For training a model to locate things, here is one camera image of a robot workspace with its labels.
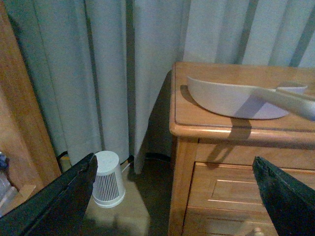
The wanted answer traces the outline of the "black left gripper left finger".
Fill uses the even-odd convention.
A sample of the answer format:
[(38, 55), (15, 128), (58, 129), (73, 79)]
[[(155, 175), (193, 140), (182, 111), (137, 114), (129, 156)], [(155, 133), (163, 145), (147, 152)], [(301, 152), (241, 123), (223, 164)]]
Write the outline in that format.
[(90, 201), (97, 159), (88, 154), (34, 196), (1, 217), (2, 236), (78, 236)]

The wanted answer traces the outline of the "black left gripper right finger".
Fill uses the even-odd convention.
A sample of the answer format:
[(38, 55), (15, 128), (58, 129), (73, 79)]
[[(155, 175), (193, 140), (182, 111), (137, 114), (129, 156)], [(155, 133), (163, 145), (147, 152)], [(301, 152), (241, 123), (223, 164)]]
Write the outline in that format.
[(259, 156), (254, 158), (252, 170), (278, 235), (313, 236), (315, 191)]

